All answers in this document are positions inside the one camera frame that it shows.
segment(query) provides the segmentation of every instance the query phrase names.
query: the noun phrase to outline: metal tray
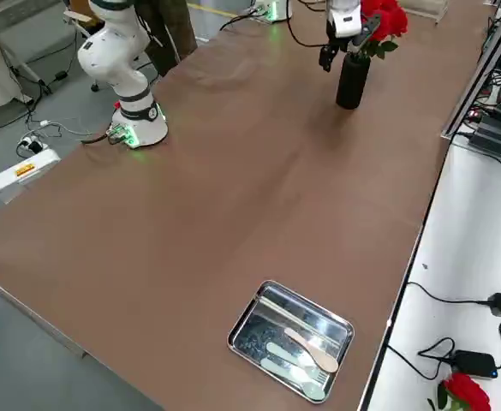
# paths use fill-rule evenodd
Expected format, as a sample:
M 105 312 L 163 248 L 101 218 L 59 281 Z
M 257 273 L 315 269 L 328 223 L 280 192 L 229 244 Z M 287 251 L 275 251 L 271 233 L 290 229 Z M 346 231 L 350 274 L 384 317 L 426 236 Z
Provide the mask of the metal tray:
M 313 358 L 307 351 L 284 333 L 285 328 L 291 328 L 304 337 L 314 347 L 320 348 L 337 359 L 339 365 L 336 372 L 327 373 L 317 368 Z M 287 289 L 274 281 L 261 284 L 258 292 L 248 304 L 244 313 L 236 322 L 228 338 L 229 347 L 245 360 L 250 361 L 263 372 L 267 373 L 281 384 L 284 384 L 308 401 L 319 404 L 328 398 L 331 387 L 336 380 L 347 353 L 349 344 L 355 334 L 353 326 L 323 307 Z M 295 366 L 272 354 L 267 349 L 268 343 L 294 356 L 299 363 Z M 306 395 L 304 384 L 297 384 L 286 377 L 266 370 L 260 362 L 267 358 L 273 361 L 293 376 L 314 377 L 310 382 L 314 389 L 317 384 L 324 391 L 324 398 L 314 399 Z

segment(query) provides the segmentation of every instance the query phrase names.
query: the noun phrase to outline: red flower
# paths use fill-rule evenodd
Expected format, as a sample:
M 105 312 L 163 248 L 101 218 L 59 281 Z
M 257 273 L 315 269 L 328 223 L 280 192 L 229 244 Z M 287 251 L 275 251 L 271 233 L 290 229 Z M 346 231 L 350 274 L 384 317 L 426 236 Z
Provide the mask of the red flower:
M 385 10 L 377 10 L 376 14 L 379 14 L 381 20 L 378 30 L 373 33 L 371 40 L 381 41 L 391 34 L 391 15 Z
M 393 9 L 390 12 L 390 24 L 390 34 L 401 37 L 403 33 L 408 31 L 408 17 L 406 16 L 406 12 L 400 7 Z
M 490 398 L 467 374 L 455 372 L 443 384 L 453 396 L 466 402 L 472 411 L 491 411 Z
M 398 9 L 397 0 L 382 0 L 381 9 L 385 11 L 392 11 L 394 9 Z
M 381 7 L 381 0 L 361 0 L 361 13 L 370 17 Z

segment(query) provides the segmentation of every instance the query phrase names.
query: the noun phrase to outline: black vase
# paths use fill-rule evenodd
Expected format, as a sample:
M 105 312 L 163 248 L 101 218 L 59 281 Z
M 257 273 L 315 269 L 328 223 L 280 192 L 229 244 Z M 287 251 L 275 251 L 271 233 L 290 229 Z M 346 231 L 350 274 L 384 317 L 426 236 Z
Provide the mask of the black vase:
M 345 55 L 337 86 L 337 105 L 347 110 L 353 110 L 359 106 L 369 69 L 370 57 L 355 58 L 351 53 Z

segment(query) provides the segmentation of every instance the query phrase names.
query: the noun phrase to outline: white fork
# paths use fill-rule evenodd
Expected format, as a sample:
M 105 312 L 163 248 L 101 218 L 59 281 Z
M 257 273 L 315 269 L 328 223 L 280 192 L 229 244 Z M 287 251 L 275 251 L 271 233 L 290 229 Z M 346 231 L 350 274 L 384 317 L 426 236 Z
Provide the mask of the white fork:
M 322 371 L 318 366 L 307 366 L 305 364 L 302 364 L 300 360 L 298 360 L 284 348 L 276 345 L 274 342 L 268 342 L 265 348 L 267 348 L 267 351 L 269 351 L 271 354 L 282 358 L 290 364 L 302 368 L 310 378 L 314 379 L 319 384 L 324 384 L 328 380 L 328 377 L 330 377 L 330 374 L 328 372 Z

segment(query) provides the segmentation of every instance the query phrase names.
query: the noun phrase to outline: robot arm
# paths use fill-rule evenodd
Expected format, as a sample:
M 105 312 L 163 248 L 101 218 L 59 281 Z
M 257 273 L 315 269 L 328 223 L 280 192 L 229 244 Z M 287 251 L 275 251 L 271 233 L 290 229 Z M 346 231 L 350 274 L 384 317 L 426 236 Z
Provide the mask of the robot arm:
M 361 0 L 326 0 L 328 45 L 320 49 L 319 64 L 330 72 L 337 53 L 358 52 L 379 27 L 379 15 L 362 20 Z
M 79 49 L 81 67 L 94 79 L 109 83 L 119 97 L 108 136 L 136 148 L 161 141 L 168 131 L 152 96 L 147 78 L 132 68 L 132 61 L 150 42 L 134 9 L 133 0 L 90 0 L 104 27 Z

